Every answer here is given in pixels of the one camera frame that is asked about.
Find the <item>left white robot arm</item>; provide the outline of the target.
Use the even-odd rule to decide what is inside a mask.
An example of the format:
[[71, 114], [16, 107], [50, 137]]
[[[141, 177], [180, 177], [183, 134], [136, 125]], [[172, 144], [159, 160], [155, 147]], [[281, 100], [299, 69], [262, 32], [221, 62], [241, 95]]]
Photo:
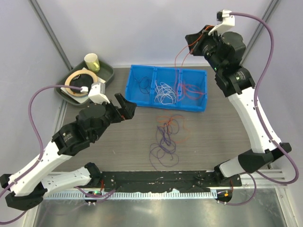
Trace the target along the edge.
[[95, 143], [111, 124], [133, 118], [136, 103], [127, 101], [120, 93], [116, 93], [115, 97], [120, 107], [106, 101], [89, 103], [74, 122], [62, 126], [53, 135], [41, 155], [17, 173], [1, 176], [1, 186], [10, 187], [10, 193], [5, 197], [8, 207], [26, 211], [61, 190], [75, 186], [95, 189], [100, 185], [101, 172], [93, 163], [56, 177], [50, 177], [49, 173]]

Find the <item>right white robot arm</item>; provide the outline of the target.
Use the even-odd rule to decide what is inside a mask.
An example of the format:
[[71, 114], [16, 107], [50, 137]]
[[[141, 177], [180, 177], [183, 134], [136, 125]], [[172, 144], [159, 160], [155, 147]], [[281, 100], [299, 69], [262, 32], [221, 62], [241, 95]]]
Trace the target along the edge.
[[291, 152], [291, 145], [282, 142], [273, 132], [266, 134], [272, 127], [260, 104], [254, 103], [255, 82], [250, 72], [240, 62], [246, 45], [240, 34], [225, 32], [210, 33], [212, 26], [205, 26], [200, 32], [185, 36], [189, 53], [203, 56], [215, 72], [215, 81], [224, 96], [237, 111], [250, 140], [250, 150], [225, 161], [214, 168], [214, 182], [226, 186], [231, 177], [240, 173], [254, 173], [260, 168], [276, 161]]

